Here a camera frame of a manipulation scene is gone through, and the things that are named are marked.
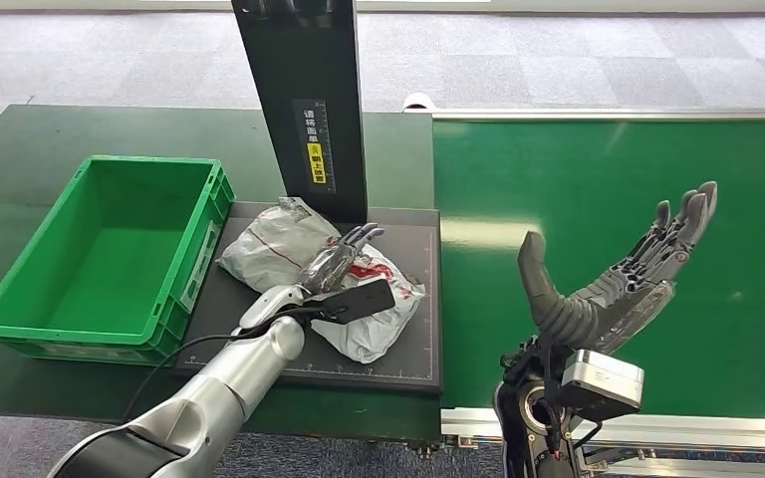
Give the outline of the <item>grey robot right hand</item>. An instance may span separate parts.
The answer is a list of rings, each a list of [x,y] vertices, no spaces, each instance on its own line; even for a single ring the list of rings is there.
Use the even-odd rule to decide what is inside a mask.
[[[675,216],[669,202],[660,201],[631,251],[570,295],[557,290],[546,268],[543,235],[528,232],[517,262],[538,331],[570,349],[615,352],[672,299],[674,278],[704,234],[717,200],[718,184],[711,180],[684,192]]]

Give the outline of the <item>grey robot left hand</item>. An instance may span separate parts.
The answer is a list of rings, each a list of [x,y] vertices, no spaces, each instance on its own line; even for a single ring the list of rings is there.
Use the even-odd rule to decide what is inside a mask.
[[[364,247],[384,234],[377,223],[360,225],[322,248],[299,273],[296,284],[309,296],[337,290]]]

